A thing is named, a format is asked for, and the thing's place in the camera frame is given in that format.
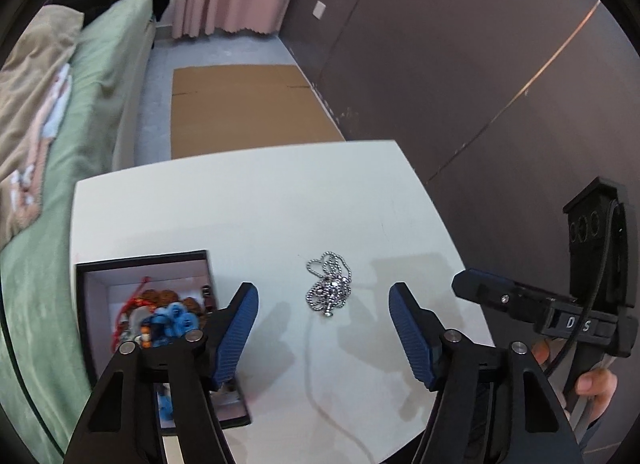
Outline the person's right hand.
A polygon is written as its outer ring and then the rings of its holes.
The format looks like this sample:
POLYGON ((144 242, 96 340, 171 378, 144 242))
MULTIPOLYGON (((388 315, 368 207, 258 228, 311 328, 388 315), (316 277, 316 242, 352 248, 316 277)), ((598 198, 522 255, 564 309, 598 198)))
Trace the person's right hand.
MULTIPOLYGON (((565 339, 545 338, 533 344, 532 352, 536 361, 543 368, 557 356, 564 346, 565 339)), ((597 421, 610 405, 618 385, 617 376, 609 369, 595 369, 585 372, 578 378, 575 392, 578 396, 587 397, 592 404, 590 423, 597 421)))

